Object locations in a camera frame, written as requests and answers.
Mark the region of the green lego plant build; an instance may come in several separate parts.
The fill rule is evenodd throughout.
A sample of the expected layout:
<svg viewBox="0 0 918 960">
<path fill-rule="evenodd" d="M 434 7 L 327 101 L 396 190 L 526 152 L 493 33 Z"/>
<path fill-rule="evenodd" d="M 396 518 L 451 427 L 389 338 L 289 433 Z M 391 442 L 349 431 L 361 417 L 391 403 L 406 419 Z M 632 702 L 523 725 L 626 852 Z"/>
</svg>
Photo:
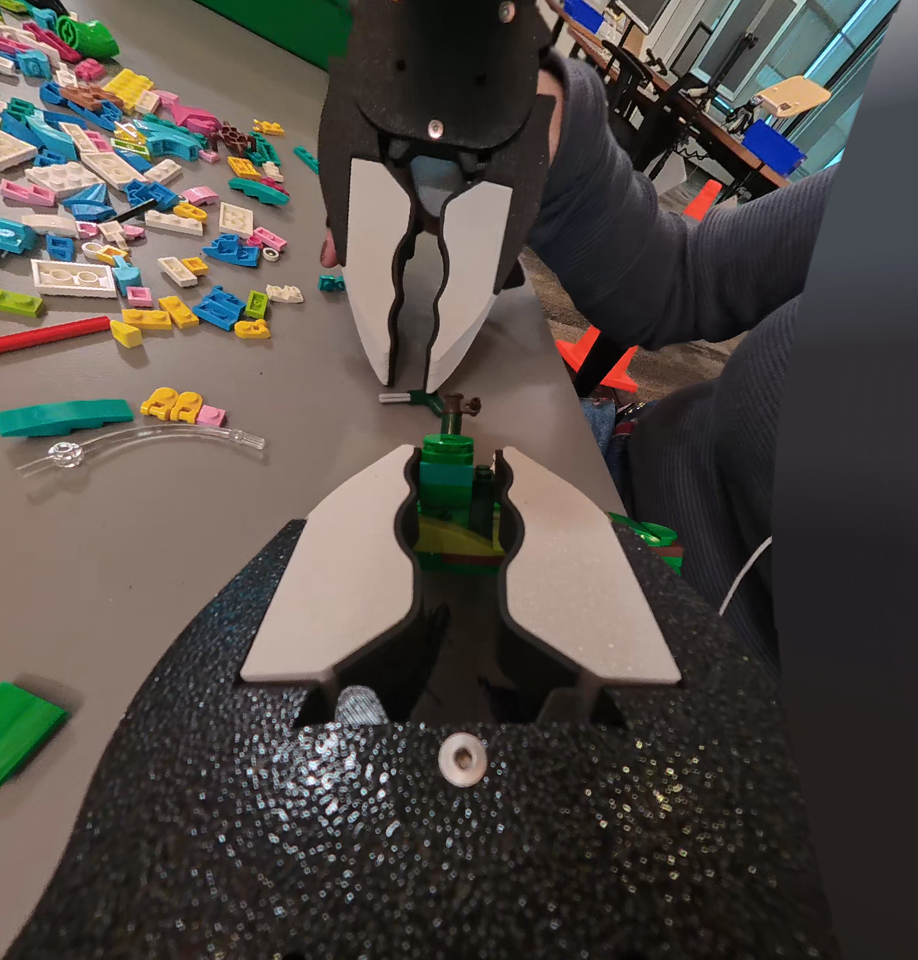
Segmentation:
<svg viewBox="0 0 918 960">
<path fill-rule="evenodd" d="M 422 441 L 414 546 L 419 563 L 427 571 L 494 575 L 504 558 L 495 532 L 495 475 L 489 465 L 475 463 L 474 440 L 462 432 L 463 418 L 476 416 L 481 400 L 420 390 L 411 390 L 408 400 L 441 419 L 440 431 Z"/>
</svg>

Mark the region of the person's torso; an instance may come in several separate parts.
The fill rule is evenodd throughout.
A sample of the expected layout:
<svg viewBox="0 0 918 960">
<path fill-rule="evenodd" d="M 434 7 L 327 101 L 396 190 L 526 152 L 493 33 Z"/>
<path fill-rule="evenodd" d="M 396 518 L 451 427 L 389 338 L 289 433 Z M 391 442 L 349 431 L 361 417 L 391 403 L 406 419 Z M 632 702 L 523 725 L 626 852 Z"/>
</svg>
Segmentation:
<svg viewBox="0 0 918 960">
<path fill-rule="evenodd" d="M 679 533 L 682 578 L 715 611 L 773 534 L 777 434 L 800 300 L 748 333 L 718 378 L 657 402 L 629 442 L 630 510 Z"/>
</svg>

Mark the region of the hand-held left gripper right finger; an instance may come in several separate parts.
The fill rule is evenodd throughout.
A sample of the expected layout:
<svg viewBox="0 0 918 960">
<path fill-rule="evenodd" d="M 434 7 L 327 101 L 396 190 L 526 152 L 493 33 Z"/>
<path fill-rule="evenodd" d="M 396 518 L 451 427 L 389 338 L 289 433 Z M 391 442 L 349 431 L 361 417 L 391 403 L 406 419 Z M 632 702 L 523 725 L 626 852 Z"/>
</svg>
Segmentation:
<svg viewBox="0 0 918 960">
<path fill-rule="evenodd" d="M 681 672 L 633 574 L 609 516 L 584 493 L 515 447 L 511 506 L 524 525 L 508 548 L 513 625 L 599 681 L 672 686 Z"/>
</svg>

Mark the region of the white and green lego bar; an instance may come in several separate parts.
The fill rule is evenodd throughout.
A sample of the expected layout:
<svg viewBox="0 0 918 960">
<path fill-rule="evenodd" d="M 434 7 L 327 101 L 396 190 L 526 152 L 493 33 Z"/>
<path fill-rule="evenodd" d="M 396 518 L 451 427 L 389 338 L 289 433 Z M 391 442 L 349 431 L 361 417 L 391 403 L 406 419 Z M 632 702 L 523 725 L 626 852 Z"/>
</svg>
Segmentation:
<svg viewBox="0 0 918 960">
<path fill-rule="evenodd" d="M 386 405 L 402 404 L 422 406 L 429 409 L 435 416 L 441 417 L 444 413 L 444 402 L 436 392 L 423 390 L 407 390 L 381 393 L 379 402 Z"/>
</svg>

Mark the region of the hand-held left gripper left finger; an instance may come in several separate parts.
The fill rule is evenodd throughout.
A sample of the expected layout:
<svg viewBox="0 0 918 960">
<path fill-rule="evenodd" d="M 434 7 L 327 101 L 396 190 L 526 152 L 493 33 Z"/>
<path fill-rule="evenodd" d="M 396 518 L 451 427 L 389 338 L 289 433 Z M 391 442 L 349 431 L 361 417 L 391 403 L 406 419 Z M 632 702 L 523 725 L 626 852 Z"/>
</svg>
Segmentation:
<svg viewBox="0 0 918 960">
<path fill-rule="evenodd" d="M 413 490 L 401 445 L 309 513 L 240 670 L 251 683 L 331 680 L 415 611 L 416 561 L 395 528 Z"/>
</svg>

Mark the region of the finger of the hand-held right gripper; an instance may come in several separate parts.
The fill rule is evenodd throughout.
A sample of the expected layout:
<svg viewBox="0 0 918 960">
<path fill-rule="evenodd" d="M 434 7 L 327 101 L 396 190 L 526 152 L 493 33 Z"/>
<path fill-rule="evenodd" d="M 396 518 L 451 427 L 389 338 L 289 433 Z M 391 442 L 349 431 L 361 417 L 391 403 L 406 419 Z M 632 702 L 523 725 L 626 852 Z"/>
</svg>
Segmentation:
<svg viewBox="0 0 918 960">
<path fill-rule="evenodd" d="M 444 274 L 434 302 L 437 326 L 429 344 L 428 393 L 459 366 L 496 299 L 493 288 L 512 197 L 509 186 L 479 182 L 453 194 L 441 209 Z"/>
<path fill-rule="evenodd" d="M 369 364 L 391 385 L 404 248 L 416 226 L 417 196 L 408 175 L 397 177 L 378 160 L 354 158 L 350 165 L 345 289 Z"/>
</svg>

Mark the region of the green lego slope tile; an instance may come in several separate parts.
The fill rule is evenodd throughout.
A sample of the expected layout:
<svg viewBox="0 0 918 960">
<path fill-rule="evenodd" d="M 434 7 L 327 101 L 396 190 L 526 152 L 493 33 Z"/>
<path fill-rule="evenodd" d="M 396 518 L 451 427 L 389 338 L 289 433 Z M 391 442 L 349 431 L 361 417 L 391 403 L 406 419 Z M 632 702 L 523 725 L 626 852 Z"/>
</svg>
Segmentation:
<svg viewBox="0 0 918 960">
<path fill-rule="evenodd" d="M 0 786 L 67 716 L 62 707 L 7 681 L 0 682 Z"/>
</svg>

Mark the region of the wooden desk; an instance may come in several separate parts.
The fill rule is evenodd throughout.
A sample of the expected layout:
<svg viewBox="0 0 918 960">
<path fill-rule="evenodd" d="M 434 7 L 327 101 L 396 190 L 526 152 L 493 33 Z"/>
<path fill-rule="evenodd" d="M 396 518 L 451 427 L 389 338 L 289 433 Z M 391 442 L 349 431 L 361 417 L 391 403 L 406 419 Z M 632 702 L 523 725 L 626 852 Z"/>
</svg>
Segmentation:
<svg viewBox="0 0 918 960">
<path fill-rule="evenodd" d="M 553 39 L 556 40 L 562 30 L 567 29 L 574 41 L 570 55 L 575 57 L 579 52 L 583 52 L 586 60 L 593 66 L 594 70 L 599 73 L 606 87 L 604 74 L 609 62 L 609 52 L 606 51 L 603 46 L 604 41 L 566 17 L 561 5 L 553 4 L 553 9 L 557 12 L 559 18 L 553 30 Z M 691 101 L 698 109 L 695 124 L 696 132 L 693 133 L 684 144 L 678 147 L 673 154 L 685 154 L 685 149 L 688 144 L 691 141 L 695 142 L 704 157 L 717 163 L 731 176 L 731 183 L 726 193 L 727 196 L 732 196 L 739 191 L 744 191 L 748 193 L 751 198 L 755 199 L 789 185 L 786 176 L 779 175 L 766 166 L 762 160 L 747 150 L 739 139 L 712 119 L 705 112 L 699 99 L 687 94 L 687 90 L 691 90 L 697 85 L 694 78 L 686 75 L 678 79 L 668 79 L 663 77 L 651 65 L 646 65 L 642 61 L 640 62 L 651 71 L 654 80 L 639 89 L 637 92 L 638 102 L 642 103 L 643 97 L 655 100 L 660 90 L 667 90 L 675 82 L 682 82 L 681 95 Z M 656 164 L 657 162 L 655 161 L 654 165 L 648 168 L 647 171 L 652 173 Z"/>
</svg>

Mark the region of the black office chair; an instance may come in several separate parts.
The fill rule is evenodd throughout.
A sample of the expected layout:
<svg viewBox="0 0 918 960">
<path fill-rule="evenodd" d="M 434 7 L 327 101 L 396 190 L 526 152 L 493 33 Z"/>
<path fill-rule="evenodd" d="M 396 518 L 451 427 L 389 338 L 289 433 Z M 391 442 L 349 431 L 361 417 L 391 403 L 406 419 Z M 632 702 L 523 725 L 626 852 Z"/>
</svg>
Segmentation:
<svg viewBox="0 0 918 960">
<path fill-rule="evenodd" d="M 670 156 L 696 132 L 697 107 L 681 95 L 681 81 L 660 90 L 657 99 L 643 97 L 640 88 L 653 82 L 651 71 L 622 47 L 603 42 L 609 52 L 604 79 L 608 97 L 608 123 L 614 139 L 628 154 L 633 168 L 646 172 L 657 162 L 655 180 Z"/>
</svg>

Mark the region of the orange cone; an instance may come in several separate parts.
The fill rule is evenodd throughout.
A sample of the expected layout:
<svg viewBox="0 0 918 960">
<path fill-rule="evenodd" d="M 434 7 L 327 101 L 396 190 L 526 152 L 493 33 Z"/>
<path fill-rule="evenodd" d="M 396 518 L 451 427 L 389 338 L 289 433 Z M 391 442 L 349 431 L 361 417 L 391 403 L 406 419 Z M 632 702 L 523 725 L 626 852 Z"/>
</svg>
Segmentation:
<svg viewBox="0 0 918 960">
<path fill-rule="evenodd" d="M 576 392 L 589 396 L 592 391 L 610 388 L 634 394 L 637 383 L 629 375 L 629 366 L 637 346 L 620 354 L 619 347 L 608 337 L 603 338 L 594 326 L 588 328 L 577 342 L 558 340 L 556 347 L 562 359 L 574 372 Z"/>
<path fill-rule="evenodd" d="M 717 199 L 722 192 L 723 185 L 714 178 L 711 178 L 700 190 L 698 195 L 693 198 L 682 210 L 681 215 L 695 222 L 701 222 L 707 213 L 716 204 Z"/>
</svg>

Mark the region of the person's lap in jeans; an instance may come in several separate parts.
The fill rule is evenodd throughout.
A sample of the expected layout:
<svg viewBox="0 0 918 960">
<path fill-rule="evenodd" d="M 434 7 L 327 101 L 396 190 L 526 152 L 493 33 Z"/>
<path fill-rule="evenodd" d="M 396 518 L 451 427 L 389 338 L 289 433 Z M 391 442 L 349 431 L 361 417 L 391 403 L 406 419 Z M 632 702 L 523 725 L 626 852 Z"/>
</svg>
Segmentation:
<svg viewBox="0 0 918 960">
<path fill-rule="evenodd" d="M 581 399 L 585 419 L 619 491 L 628 481 L 629 438 L 641 416 L 656 404 L 655 400 L 618 405 L 605 398 Z"/>
</svg>

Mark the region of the person's right forearm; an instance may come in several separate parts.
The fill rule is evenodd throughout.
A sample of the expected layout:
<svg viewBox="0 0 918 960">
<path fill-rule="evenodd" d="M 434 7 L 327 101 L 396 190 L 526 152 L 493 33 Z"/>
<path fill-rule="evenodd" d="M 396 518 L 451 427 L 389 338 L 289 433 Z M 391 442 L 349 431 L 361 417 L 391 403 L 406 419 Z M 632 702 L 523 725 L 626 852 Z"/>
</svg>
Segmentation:
<svg viewBox="0 0 918 960">
<path fill-rule="evenodd" d="M 662 209 L 607 121 L 587 63 L 551 54 L 561 132 L 528 244 L 621 348 L 728 341 L 765 323 L 790 348 L 837 166 L 702 222 Z"/>
</svg>

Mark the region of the pile of colourful lego bricks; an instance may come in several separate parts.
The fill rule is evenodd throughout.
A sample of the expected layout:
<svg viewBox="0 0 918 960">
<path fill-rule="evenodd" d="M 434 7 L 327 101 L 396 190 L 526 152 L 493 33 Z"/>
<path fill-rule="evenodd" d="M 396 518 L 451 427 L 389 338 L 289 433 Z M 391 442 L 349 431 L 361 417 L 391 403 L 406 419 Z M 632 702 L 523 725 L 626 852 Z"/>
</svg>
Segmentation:
<svg viewBox="0 0 918 960">
<path fill-rule="evenodd" d="M 126 356 L 349 337 L 320 276 L 325 73 L 199 2 L 0 14 L 0 336 L 108 316 Z"/>
</svg>

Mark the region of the yellow lego piece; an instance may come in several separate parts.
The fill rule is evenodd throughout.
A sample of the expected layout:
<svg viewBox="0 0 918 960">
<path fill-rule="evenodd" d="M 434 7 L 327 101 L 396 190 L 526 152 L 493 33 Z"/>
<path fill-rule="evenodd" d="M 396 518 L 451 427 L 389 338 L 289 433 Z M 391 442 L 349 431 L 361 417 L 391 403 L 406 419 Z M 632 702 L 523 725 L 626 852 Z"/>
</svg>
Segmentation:
<svg viewBox="0 0 918 960">
<path fill-rule="evenodd" d="M 193 425 L 203 406 L 200 394 L 194 391 L 180 392 L 173 388 L 161 387 L 142 402 L 140 412 L 163 422 L 188 423 Z"/>
</svg>

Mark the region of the green round lego base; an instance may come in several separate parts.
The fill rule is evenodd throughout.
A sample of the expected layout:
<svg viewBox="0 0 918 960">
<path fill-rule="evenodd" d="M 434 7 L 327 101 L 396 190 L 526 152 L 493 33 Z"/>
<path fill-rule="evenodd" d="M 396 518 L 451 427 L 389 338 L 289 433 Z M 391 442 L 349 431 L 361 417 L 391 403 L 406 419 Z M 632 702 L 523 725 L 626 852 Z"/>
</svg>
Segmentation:
<svg viewBox="0 0 918 960">
<path fill-rule="evenodd" d="M 657 557 L 661 558 L 677 575 L 681 575 L 683 547 L 676 531 L 661 524 L 642 522 L 626 515 L 609 512 L 612 522 L 628 527 Z"/>
</svg>

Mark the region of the red lego rod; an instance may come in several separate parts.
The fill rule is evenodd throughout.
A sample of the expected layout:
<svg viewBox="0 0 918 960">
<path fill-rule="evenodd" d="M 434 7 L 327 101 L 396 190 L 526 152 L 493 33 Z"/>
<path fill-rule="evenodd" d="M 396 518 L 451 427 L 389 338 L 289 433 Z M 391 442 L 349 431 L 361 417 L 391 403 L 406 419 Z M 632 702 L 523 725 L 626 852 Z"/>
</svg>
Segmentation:
<svg viewBox="0 0 918 960">
<path fill-rule="evenodd" d="M 1 335 L 0 355 L 108 332 L 110 328 L 110 318 L 108 316 L 98 316 Z"/>
</svg>

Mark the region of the green box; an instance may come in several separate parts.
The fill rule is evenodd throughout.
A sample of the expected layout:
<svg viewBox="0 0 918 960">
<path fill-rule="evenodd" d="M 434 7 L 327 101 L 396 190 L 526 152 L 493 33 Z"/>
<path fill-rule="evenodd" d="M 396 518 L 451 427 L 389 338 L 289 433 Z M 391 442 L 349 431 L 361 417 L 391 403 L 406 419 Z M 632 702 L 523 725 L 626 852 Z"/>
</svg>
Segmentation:
<svg viewBox="0 0 918 960">
<path fill-rule="evenodd" d="M 201 6 L 328 70 L 345 56 L 351 28 L 349 1 L 201 1 Z"/>
</svg>

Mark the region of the teal curved lego slope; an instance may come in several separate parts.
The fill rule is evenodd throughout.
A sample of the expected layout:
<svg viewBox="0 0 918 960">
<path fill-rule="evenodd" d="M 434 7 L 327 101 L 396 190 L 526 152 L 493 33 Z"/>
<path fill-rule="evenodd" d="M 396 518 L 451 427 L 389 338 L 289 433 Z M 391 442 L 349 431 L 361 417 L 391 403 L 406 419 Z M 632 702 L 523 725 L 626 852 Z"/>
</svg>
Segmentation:
<svg viewBox="0 0 918 960">
<path fill-rule="evenodd" d="M 124 399 L 74 400 L 0 411 L 0 436 L 33 438 L 64 436 L 78 429 L 130 423 L 133 414 Z"/>
</svg>

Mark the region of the clear curved lego tube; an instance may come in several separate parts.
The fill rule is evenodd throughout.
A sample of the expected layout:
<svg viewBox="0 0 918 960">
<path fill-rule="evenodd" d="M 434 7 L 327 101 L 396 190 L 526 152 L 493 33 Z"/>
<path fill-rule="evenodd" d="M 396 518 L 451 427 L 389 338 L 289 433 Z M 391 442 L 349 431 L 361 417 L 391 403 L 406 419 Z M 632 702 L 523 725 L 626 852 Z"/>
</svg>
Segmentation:
<svg viewBox="0 0 918 960">
<path fill-rule="evenodd" d="M 46 454 L 32 462 L 15 468 L 21 477 L 29 477 L 45 470 L 73 470 L 86 464 L 100 454 L 146 441 L 167 439 L 194 439 L 217 441 L 239 446 L 246 450 L 262 451 L 266 440 L 240 429 L 230 429 L 199 424 L 139 426 L 106 430 L 96 437 L 82 440 L 61 440 L 52 444 Z"/>
</svg>

